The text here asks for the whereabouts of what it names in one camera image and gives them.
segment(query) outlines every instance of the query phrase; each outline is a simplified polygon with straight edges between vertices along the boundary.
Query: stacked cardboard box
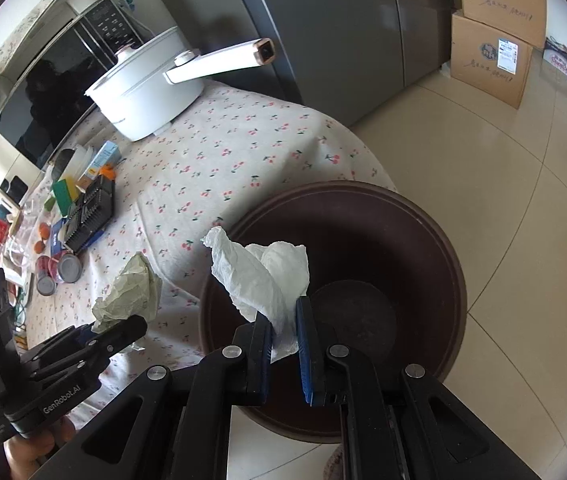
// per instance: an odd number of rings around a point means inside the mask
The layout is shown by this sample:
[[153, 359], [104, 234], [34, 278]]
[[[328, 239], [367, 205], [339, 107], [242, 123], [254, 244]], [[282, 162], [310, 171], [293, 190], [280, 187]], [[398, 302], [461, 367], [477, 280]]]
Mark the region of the stacked cardboard box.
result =
[[451, 75], [518, 108], [533, 47], [543, 49], [546, 0], [462, 0], [452, 16]]

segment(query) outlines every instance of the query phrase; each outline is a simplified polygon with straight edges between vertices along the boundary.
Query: tablecloth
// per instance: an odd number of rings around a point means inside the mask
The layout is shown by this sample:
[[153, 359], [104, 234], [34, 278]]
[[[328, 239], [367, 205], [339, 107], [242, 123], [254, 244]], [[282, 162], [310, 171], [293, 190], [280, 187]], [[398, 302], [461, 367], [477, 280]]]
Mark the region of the tablecloth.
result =
[[[71, 413], [81, 426], [151, 364], [176, 369], [202, 357], [198, 296], [212, 263], [201, 238], [230, 228], [273, 194], [310, 182], [359, 180], [394, 185], [355, 134], [297, 104], [208, 81], [202, 95], [160, 136], [130, 143], [99, 112], [69, 140], [99, 148], [119, 144], [116, 216], [81, 256], [84, 273], [55, 295], [34, 292], [27, 309], [30, 347], [71, 325], [94, 320], [94, 300], [108, 293], [126, 261], [142, 251], [164, 280], [157, 318], [143, 351], [113, 356], [102, 387]], [[47, 192], [45, 180], [38, 193]]]

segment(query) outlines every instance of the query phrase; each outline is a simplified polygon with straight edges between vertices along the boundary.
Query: metal can lid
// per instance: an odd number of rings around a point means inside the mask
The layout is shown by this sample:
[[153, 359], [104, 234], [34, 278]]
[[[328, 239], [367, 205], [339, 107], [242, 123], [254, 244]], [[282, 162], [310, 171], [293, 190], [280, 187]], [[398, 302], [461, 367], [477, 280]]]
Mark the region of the metal can lid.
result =
[[81, 261], [74, 254], [64, 254], [58, 261], [57, 272], [60, 278], [66, 283], [75, 283], [81, 277], [83, 266]]
[[37, 290], [42, 296], [52, 296], [56, 288], [57, 284], [51, 276], [42, 276], [37, 280]]

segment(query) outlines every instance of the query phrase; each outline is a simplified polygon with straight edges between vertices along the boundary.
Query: crumpled white tissue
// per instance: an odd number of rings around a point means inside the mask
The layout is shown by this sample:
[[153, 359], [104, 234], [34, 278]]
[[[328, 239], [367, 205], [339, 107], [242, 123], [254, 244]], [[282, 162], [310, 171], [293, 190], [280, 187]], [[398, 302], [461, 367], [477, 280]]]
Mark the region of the crumpled white tissue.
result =
[[251, 322], [259, 311], [272, 323], [271, 361], [297, 352], [295, 303], [310, 284], [305, 246], [274, 242], [268, 247], [243, 247], [219, 226], [210, 229], [202, 242], [212, 248], [212, 275], [230, 293], [241, 315]]
[[141, 252], [132, 256], [114, 279], [105, 299], [96, 298], [92, 306], [96, 318], [92, 332], [103, 333], [133, 314], [146, 322], [152, 321], [161, 298], [161, 285], [162, 280], [154, 273], [148, 259]]

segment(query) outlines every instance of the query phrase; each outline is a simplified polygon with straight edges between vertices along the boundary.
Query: silver bolt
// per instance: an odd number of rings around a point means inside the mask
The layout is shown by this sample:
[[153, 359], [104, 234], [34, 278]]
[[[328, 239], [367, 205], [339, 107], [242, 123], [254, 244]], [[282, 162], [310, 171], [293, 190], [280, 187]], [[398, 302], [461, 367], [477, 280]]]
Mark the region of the silver bolt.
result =
[[241, 346], [228, 345], [221, 352], [224, 357], [232, 359], [234, 357], [239, 357], [241, 355]]
[[425, 375], [425, 370], [422, 365], [411, 364], [406, 366], [406, 374], [413, 379], [421, 379]]
[[163, 366], [153, 366], [148, 370], [148, 379], [158, 381], [163, 379], [167, 374], [167, 370]]
[[332, 357], [347, 357], [350, 349], [346, 345], [332, 345], [329, 352]]

